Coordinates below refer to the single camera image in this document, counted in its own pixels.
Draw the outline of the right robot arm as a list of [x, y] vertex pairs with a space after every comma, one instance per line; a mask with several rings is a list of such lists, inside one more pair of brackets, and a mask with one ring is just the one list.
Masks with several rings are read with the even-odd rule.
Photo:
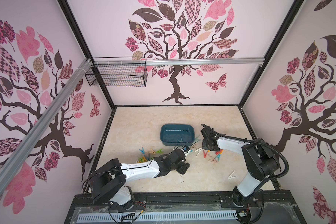
[[231, 200], [237, 207], [244, 207], [253, 194], [267, 182], [285, 176], [289, 171], [287, 159], [262, 139], [248, 140], [218, 133], [202, 124], [202, 147], [209, 151], [231, 151], [242, 155], [247, 174], [234, 188]]

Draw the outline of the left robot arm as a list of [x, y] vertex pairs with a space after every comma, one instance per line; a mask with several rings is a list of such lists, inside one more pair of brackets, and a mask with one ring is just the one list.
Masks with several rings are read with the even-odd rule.
[[154, 179], [166, 176], [171, 171], [183, 175], [190, 164], [186, 162], [188, 146], [179, 146], [172, 152], [143, 163], [121, 163], [111, 159], [87, 179], [93, 203], [104, 204], [109, 201], [120, 206], [130, 206], [135, 201], [133, 192], [127, 183], [141, 179]]

